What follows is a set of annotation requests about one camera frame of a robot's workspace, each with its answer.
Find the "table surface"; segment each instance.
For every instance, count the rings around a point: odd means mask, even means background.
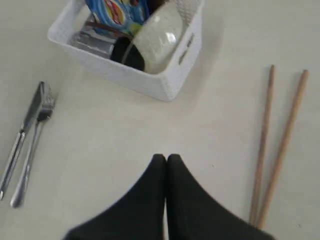
[[[23,157],[0,202],[2,240],[61,238],[125,194],[154,153],[181,154],[205,190],[248,220],[271,64],[263,190],[303,69],[310,78],[266,230],[278,239],[320,238],[319,1],[207,0],[203,49],[168,103],[88,73],[49,42],[65,0],[1,4],[0,172],[38,82],[57,95],[23,208],[9,205]]]

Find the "white plastic basket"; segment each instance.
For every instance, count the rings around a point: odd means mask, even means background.
[[[118,62],[102,58],[69,44],[75,33],[74,22],[84,0],[70,0],[48,31],[48,39],[59,44],[71,57],[90,72],[106,80],[162,101],[174,100],[194,65],[202,46],[202,9],[204,0],[173,0],[188,26],[167,68],[159,74],[148,74]]]

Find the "snack package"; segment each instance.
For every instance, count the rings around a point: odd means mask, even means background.
[[[98,23],[134,36],[149,17],[147,0],[85,0]],[[112,33],[95,28],[98,34]]]

